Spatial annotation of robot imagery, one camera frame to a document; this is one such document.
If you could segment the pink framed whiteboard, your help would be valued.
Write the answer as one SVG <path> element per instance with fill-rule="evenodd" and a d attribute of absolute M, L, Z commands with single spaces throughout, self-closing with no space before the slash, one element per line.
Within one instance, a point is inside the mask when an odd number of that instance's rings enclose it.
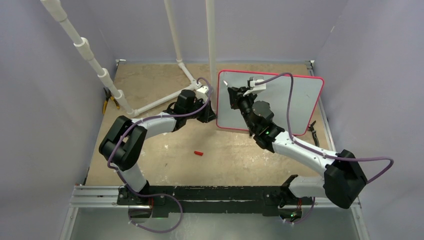
<path fill-rule="evenodd" d="M 217 90 L 217 127 L 233 132 L 246 132 L 248 130 L 240 111 L 231 109 L 229 93 L 223 80 L 227 81 L 230 86 L 239 88 L 246 87 L 250 77 L 263 76 L 264 80 L 267 80 L 275 75 L 275 73 L 268 72 L 230 69 L 220 71 Z M 293 79 L 289 122 L 291 133 L 295 136 L 302 136 L 307 131 L 325 81 L 320 77 L 305 75 L 294 75 Z M 259 93 L 256 98 L 257 101 L 265 101 L 270 104 L 270 109 L 274 113 L 273 121 L 283 128 L 287 128 L 287 105 L 290 86 L 290 77 L 281 76 L 268 82 L 266 90 Z"/>

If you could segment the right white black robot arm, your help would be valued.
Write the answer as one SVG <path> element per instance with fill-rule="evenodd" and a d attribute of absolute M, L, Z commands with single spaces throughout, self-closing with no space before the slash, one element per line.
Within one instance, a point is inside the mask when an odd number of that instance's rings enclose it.
<path fill-rule="evenodd" d="M 368 180 L 350 151 L 325 150 L 291 136 L 288 129 L 273 122 L 270 104 L 257 101 L 257 95 L 247 87 L 229 87 L 227 91 L 231 109 L 240 111 L 249 135 L 260 148 L 287 156 L 320 175 L 296 176 L 286 181 L 280 191 L 284 202 L 292 204 L 302 197 L 319 197 L 329 199 L 342 209 L 352 205 Z"/>

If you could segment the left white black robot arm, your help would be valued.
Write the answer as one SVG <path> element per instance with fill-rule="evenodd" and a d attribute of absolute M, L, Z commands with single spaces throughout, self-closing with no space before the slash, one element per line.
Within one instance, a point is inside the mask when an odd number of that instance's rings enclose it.
<path fill-rule="evenodd" d="M 157 115 L 130 119 L 119 116 L 99 146 L 107 167 L 116 171 L 130 190 L 129 197 L 138 205 L 149 199 L 149 182 L 138 167 L 144 141 L 181 129 L 188 120 L 209 123 L 216 119 L 211 101 L 197 96 L 192 90 L 182 90 L 176 101 Z"/>

